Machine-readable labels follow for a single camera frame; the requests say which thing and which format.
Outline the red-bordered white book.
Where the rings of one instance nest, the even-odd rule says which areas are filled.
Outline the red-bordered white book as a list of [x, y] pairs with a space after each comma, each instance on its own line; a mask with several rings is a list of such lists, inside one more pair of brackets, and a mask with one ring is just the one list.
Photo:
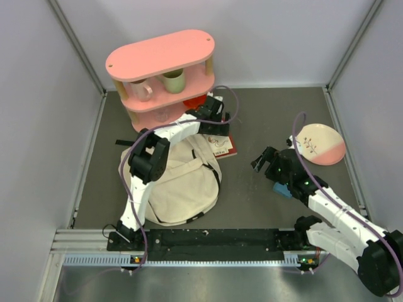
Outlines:
[[227, 136], [204, 135], [216, 159], [237, 155], [236, 145], [232, 134]]

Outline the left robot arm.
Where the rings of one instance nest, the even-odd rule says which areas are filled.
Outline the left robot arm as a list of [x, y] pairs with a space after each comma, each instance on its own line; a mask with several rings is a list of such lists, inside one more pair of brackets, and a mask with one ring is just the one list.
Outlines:
[[207, 96], [202, 105], [185, 111], [173, 122], [140, 131], [119, 168], [127, 192], [125, 210], [116, 224], [122, 244], [133, 250], [147, 242], [144, 230], [146, 203], [166, 170], [169, 151], [193, 135], [218, 135], [220, 132], [228, 135], [232, 120], [230, 113], [224, 111], [222, 100]]

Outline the cream canvas backpack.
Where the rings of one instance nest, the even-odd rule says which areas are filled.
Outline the cream canvas backpack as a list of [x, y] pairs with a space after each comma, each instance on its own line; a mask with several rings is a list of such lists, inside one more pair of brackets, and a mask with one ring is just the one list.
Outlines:
[[137, 216], [142, 223], [149, 220], [164, 227], [192, 222], [215, 206], [221, 180], [206, 138], [189, 136], [170, 149], [166, 170]]

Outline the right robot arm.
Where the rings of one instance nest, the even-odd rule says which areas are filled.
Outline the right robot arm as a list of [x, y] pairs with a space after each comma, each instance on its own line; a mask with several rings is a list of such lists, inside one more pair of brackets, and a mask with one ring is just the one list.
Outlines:
[[374, 295], [402, 293], [402, 232], [375, 225], [346, 204], [320, 177], [306, 170], [292, 148], [267, 147], [251, 162], [269, 180], [320, 215], [300, 217], [293, 234], [301, 249], [319, 247], [349, 266]]

